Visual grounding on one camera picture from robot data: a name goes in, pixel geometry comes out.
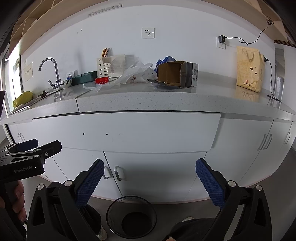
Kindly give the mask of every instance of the chopsticks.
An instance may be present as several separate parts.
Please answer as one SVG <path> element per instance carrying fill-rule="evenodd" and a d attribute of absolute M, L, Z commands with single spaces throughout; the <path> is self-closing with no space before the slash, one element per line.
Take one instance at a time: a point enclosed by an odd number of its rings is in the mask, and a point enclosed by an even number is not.
<path fill-rule="evenodd" d="M 105 58 L 108 54 L 108 51 L 109 51 L 109 48 L 105 48 L 103 49 L 103 52 L 102 52 L 102 58 Z"/>

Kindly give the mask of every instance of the human hand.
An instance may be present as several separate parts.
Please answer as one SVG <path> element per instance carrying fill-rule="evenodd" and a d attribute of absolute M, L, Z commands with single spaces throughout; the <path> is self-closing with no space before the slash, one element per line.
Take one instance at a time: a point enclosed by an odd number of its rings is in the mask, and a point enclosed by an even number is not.
<path fill-rule="evenodd" d="M 18 213 L 19 220 L 24 222 L 27 218 L 27 214 L 24 209 L 24 205 L 25 205 L 24 186 L 21 181 L 19 181 L 19 184 L 15 188 L 15 196 L 17 197 L 17 200 L 12 205 L 12 209 L 16 213 Z M 0 208 L 5 208 L 5 202 L 1 197 L 0 197 Z"/>
<path fill-rule="evenodd" d="M 167 239 L 166 241 L 176 241 L 176 240 L 174 240 L 172 237 L 169 237 L 169 239 Z"/>

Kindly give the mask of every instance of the blue plastic bag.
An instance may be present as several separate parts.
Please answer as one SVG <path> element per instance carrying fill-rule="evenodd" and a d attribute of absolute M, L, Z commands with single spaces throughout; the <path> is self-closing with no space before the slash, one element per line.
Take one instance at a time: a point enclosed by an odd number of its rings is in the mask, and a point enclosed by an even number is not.
<path fill-rule="evenodd" d="M 163 63 L 166 63 L 166 62 L 170 62 L 170 61 L 176 61 L 173 57 L 171 57 L 171 56 L 168 56 L 168 57 L 165 57 L 163 60 L 158 60 L 157 61 L 157 63 L 156 63 L 156 65 L 155 65 L 155 69 L 154 69 L 154 71 L 158 74 L 158 66 L 160 65 L 160 64 L 163 64 Z"/>

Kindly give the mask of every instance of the blue gripper pad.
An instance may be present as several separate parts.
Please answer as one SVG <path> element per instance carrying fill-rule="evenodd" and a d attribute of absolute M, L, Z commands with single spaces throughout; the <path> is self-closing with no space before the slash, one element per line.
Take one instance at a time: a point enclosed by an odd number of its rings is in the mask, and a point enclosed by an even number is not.
<path fill-rule="evenodd" d="M 221 209 L 225 205 L 224 190 L 219 185 L 218 181 L 212 174 L 212 170 L 209 170 L 205 165 L 205 160 L 200 158 L 196 161 L 195 170 L 202 184 L 204 185 L 207 193 L 209 194 L 213 204 Z"/>
<path fill-rule="evenodd" d="M 104 174 L 104 163 L 97 159 L 92 166 L 81 172 L 74 180 L 75 204 L 78 208 L 85 206 Z"/>

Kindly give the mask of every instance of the green container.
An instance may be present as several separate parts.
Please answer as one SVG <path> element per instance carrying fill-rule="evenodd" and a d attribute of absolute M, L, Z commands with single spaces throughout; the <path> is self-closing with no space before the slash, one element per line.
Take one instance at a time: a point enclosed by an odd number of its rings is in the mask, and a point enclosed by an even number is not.
<path fill-rule="evenodd" d="M 92 71 L 92 72 L 88 72 L 85 74 L 80 74 L 80 75 L 74 76 L 72 78 L 72 86 L 84 84 L 84 83 L 88 83 L 88 82 L 93 82 L 96 80 L 97 77 L 98 77 L 98 74 L 96 71 Z"/>

